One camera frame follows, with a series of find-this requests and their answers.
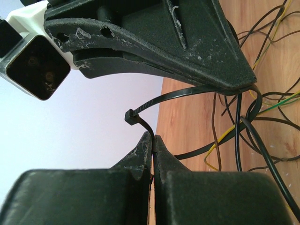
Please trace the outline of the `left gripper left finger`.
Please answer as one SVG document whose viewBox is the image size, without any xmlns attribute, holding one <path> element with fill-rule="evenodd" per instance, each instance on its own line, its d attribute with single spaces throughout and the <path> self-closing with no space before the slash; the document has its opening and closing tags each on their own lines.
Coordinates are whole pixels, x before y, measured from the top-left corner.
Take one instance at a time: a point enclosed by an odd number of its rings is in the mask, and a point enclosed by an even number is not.
<svg viewBox="0 0 300 225">
<path fill-rule="evenodd" d="M 3 225 L 146 225 L 152 137 L 109 169 L 24 172 L 0 211 Z"/>
</svg>

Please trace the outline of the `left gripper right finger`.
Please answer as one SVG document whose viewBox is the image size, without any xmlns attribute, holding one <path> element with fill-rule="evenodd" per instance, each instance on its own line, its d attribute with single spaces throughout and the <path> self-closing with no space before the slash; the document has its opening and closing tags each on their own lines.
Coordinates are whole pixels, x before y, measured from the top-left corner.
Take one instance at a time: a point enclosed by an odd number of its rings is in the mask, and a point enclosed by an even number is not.
<svg viewBox="0 0 300 225">
<path fill-rule="evenodd" d="M 158 135 L 153 160 L 158 225 L 292 224 L 277 186 L 265 174 L 191 171 Z"/>
</svg>

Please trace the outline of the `black zip tie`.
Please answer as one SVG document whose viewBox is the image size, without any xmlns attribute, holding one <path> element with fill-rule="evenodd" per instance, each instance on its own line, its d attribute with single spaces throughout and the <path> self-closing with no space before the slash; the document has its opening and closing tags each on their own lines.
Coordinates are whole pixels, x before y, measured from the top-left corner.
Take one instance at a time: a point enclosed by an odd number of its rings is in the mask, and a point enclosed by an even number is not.
<svg viewBox="0 0 300 225">
<path fill-rule="evenodd" d="M 188 88 L 188 85 L 180 82 L 167 82 L 163 84 L 162 91 L 172 91 L 179 88 Z M 152 123 L 151 128 L 154 133 L 160 135 L 167 147 L 173 154 L 183 154 L 198 148 L 201 148 L 213 142 L 213 132 L 211 128 L 211 115 L 213 109 L 214 93 L 203 93 L 192 96 L 180 97 L 173 100 L 158 103 L 143 112 L 139 113 L 140 117 L 146 120 L 149 124 Z M 215 108 L 215 130 L 217 138 L 229 129 L 232 125 L 230 118 L 227 115 L 220 116 L 224 106 L 216 97 Z M 150 122 L 146 119 L 146 113 L 153 113 L 157 119 Z M 128 128 L 129 131 L 138 128 L 139 133 L 133 134 L 130 138 L 131 144 L 127 143 L 126 153 L 136 146 L 141 135 L 146 131 L 143 127 L 136 124 Z M 250 168 L 262 162 L 262 157 L 250 149 L 241 139 L 241 162 L 243 168 Z M 181 162 L 191 168 L 192 170 L 208 171 L 208 166 L 203 159 L 206 153 L 199 156 L 181 160 Z M 227 171 L 236 171 L 235 154 L 234 154 L 234 138 L 220 147 L 220 155 L 222 160 L 222 168 Z"/>
</svg>

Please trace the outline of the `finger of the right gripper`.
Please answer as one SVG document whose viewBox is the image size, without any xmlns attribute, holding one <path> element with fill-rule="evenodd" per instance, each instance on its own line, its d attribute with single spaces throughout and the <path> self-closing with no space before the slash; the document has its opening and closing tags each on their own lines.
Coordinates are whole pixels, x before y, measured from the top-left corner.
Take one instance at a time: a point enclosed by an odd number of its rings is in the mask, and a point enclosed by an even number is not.
<svg viewBox="0 0 300 225">
<path fill-rule="evenodd" d="M 164 61 L 163 58 L 145 59 L 138 55 L 115 50 L 74 50 L 73 63 L 89 78 L 121 73 L 140 73 L 171 78 L 194 86 L 205 84 L 217 92 L 233 95 L 234 88 L 222 87 L 216 80 L 201 74 L 200 67 L 187 59 Z"/>
<path fill-rule="evenodd" d="M 62 51 L 115 50 L 145 59 L 187 59 L 222 87 L 242 90 L 256 82 L 217 0 L 52 0 L 48 35 Z"/>
</svg>

